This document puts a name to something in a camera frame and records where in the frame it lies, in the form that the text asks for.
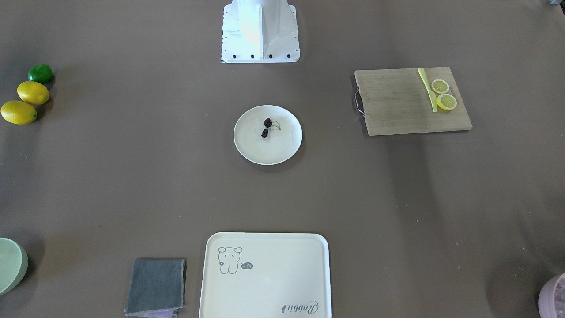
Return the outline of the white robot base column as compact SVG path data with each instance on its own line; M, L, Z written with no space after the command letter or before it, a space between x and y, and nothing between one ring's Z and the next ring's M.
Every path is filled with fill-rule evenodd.
M295 6L233 0L223 8L222 63L292 63L300 58Z

